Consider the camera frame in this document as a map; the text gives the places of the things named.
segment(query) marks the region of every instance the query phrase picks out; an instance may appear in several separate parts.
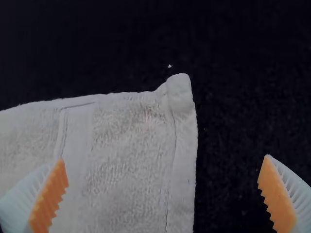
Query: towel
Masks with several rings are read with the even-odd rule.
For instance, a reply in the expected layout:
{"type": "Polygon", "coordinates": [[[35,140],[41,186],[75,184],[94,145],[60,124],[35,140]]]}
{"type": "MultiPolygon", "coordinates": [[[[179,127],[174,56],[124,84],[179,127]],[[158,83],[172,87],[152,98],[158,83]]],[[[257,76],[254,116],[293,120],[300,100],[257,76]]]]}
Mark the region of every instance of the towel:
{"type": "Polygon", "coordinates": [[[28,103],[0,112],[0,198],[63,158],[69,188],[51,233],[191,233],[196,153],[186,74],[154,92],[28,103]]]}

